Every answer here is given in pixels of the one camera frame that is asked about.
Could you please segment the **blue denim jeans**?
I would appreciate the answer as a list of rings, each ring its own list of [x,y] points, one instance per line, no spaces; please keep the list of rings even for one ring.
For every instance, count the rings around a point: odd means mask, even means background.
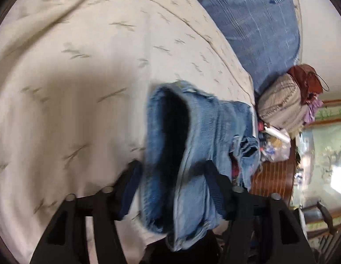
[[[140,218],[148,230],[166,236],[171,250],[190,248],[221,220],[203,173],[210,160],[219,173],[251,187],[259,166],[254,108],[224,101],[179,81],[157,87],[148,100]]]

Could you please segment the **dark wooden chair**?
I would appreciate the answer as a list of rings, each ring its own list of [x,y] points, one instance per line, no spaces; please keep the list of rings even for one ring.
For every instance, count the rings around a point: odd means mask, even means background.
[[[296,206],[302,227],[317,263],[341,263],[341,207],[329,210],[321,202]]]

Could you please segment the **clear plastic bag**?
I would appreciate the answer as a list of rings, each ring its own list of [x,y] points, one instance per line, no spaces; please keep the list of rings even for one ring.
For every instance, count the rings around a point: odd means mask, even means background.
[[[290,157],[291,139],[285,129],[264,125],[259,133],[261,161],[276,163],[286,161]]]

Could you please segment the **beige striped fabric bundle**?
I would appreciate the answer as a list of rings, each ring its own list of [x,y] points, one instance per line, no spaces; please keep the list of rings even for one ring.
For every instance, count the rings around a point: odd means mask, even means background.
[[[301,103],[298,84],[285,74],[261,95],[257,111],[262,121],[294,137],[304,124],[308,106]]]

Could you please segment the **red-brown cloth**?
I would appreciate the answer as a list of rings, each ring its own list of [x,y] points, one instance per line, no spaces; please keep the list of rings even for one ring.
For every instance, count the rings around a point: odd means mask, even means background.
[[[301,104],[309,104],[322,94],[324,91],[329,92],[329,85],[320,77],[316,70],[308,64],[293,66],[288,70],[300,89]]]

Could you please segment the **cream leaf-print blanket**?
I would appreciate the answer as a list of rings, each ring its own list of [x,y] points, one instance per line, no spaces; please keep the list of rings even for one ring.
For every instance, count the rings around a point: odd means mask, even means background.
[[[0,236],[19,263],[68,194],[142,155],[148,93],[177,80],[254,102],[197,0],[16,0],[0,25]]]

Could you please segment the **blue striped bed sheet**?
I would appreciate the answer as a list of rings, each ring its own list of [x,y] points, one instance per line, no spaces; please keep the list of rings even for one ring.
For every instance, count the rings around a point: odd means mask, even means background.
[[[260,96],[296,64],[300,34],[293,0],[197,0],[227,39]]]

